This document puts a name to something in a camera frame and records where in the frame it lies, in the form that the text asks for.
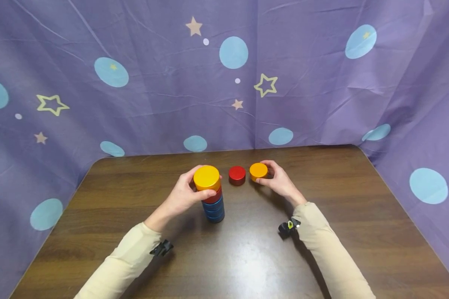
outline brown table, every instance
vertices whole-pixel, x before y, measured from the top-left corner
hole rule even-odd
[[[249,181],[239,187],[227,182],[231,166],[247,168],[263,159],[276,160],[321,208],[378,298],[449,298],[449,273],[353,147],[100,160],[11,298],[73,298],[121,237],[161,204],[181,173],[197,164],[212,164],[224,176],[224,220],[208,223],[197,204],[172,221],[163,237],[175,248],[155,259],[126,296],[329,298],[302,243],[277,234],[287,220],[284,200]]]

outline black clip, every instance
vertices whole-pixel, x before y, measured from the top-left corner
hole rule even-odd
[[[296,220],[295,218],[291,217],[290,221],[283,222],[278,227],[279,235],[285,239],[291,235],[291,232],[295,231],[300,226],[300,221]]]
[[[170,243],[168,240],[164,240],[163,242],[159,243],[158,246],[155,247],[152,251],[150,251],[150,255],[154,256],[164,256],[168,253],[174,246]]]

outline wrist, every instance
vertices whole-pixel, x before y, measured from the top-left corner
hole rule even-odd
[[[293,193],[287,196],[286,199],[290,202],[293,208],[296,208],[297,206],[306,204],[306,202],[308,202],[304,195],[301,194],[301,192],[299,192],[298,190],[295,190]]]
[[[143,223],[150,230],[161,233],[173,217],[173,214],[163,204],[161,204],[148,218],[146,218],[145,221],[143,221]]]

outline stack of discs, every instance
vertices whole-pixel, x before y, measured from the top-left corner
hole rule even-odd
[[[203,166],[193,175],[193,181],[198,191],[213,189],[216,195],[202,201],[206,219],[211,223],[218,223],[225,217],[225,205],[221,192],[220,173],[213,166]]]

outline cylindrical block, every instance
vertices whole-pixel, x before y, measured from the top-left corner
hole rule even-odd
[[[253,182],[260,177],[265,177],[268,174],[268,167],[263,163],[255,163],[249,168],[249,174]]]
[[[229,169],[228,176],[231,185],[241,186],[246,180],[246,170],[241,166],[233,166]]]
[[[209,203],[209,204],[215,203],[216,201],[219,200],[219,198],[221,198],[221,196],[222,196],[222,192],[221,192],[221,187],[220,187],[220,188],[218,189],[218,191],[216,192],[216,195],[215,195],[215,196],[211,196],[211,197],[209,197],[209,198],[203,200],[203,202],[206,202],[206,203]]]
[[[225,204],[221,196],[218,201],[208,204],[202,201],[203,210],[205,211],[206,219],[211,223],[218,223],[225,217]]]
[[[193,181],[198,191],[213,189],[218,192],[221,187],[220,173],[215,167],[210,165],[205,165],[196,170],[193,175]]]
[[[212,189],[216,191],[215,196],[211,196],[202,201],[206,219],[211,223],[218,223],[225,217],[225,205],[221,191],[220,173],[213,166],[203,166],[193,175],[193,181],[198,191]]]

